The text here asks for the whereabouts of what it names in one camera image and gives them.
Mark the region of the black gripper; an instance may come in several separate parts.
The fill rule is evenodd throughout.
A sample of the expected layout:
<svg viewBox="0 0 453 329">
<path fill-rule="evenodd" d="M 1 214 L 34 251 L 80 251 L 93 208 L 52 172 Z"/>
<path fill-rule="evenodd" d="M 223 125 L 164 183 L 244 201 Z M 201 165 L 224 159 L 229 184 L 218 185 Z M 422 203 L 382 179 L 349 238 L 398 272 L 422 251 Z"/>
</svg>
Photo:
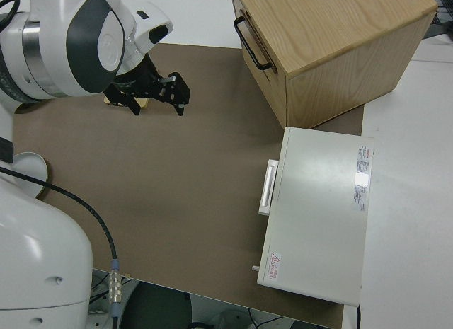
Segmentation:
<svg viewBox="0 0 453 329">
<path fill-rule="evenodd" d="M 146 107 L 154 99 L 173 105 L 177 114 L 183 116 L 190 99 L 190 89 L 178 72 L 173 72 L 167 77 L 160 74 L 151 75 L 141 83 L 138 79 L 114 83 L 113 88 L 120 92 L 121 100 L 112 102 L 104 96 L 104 103 L 119 107 L 127 106 L 134 115 L 139 115 L 141 107 Z"/>
</svg>

